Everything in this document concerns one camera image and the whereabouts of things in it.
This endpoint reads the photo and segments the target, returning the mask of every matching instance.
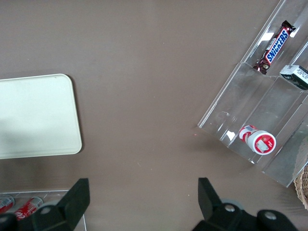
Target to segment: clear acrylic holder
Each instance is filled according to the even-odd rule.
[[[55,203],[62,199],[62,197],[68,192],[65,191],[33,191],[33,192],[7,192],[7,193],[0,193],[1,195],[11,195],[14,200],[14,206],[8,210],[6,213],[13,213],[17,209],[19,209],[23,204],[25,204],[31,197],[38,196],[44,201],[44,204],[48,203]],[[80,219],[79,223],[76,225],[74,231],[86,231],[86,222],[85,216],[83,215]]]
[[[284,20],[297,29],[263,75],[252,66]],[[289,186],[308,162],[308,91],[279,72],[291,64],[307,69],[307,46],[308,2],[282,0],[198,124],[284,186]],[[238,138],[240,129],[249,124],[276,137],[271,154],[258,155]]]

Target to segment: wicker basket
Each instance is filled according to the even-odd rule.
[[[303,202],[305,209],[308,210],[308,165],[294,180],[298,198]]]

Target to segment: snickers bar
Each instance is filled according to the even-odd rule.
[[[296,28],[292,26],[290,23],[284,21],[279,30],[277,31],[277,33],[270,41],[261,59],[256,63],[256,65],[253,68],[263,74],[266,74],[267,70],[269,69],[273,60],[281,50],[282,46],[290,37],[291,32],[293,32],[295,29]]]

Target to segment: red and white can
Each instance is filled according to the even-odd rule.
[[[276,139],[272,134],[258,130],[253,125],[243,127],[240,130],[239,138],[259,155],[268,155],[276,147]]]
[[[3,194],[0,196],[0,214],[5,213],[15,204],[15,200],[12,196]]]
[[[29,217],[33,214],[41,205],[43,204],[43,200],[39,197],[32,197],[28,200],[23,206],[21,206],[18,210],[14,213],[17,217],[17,220],[22,220],[26,217]]]

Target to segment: red can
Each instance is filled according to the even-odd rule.
[[[43,200],[39,197],[32,197],[28,200],[23,206],[21,206],[14,213],[17,217],[17,220],[22,220],[26,217],[29,217],[43,204]]]
[[[5,213],[15,204],[15,200],[12,196],[4,194],[0,196],[0,214]]]

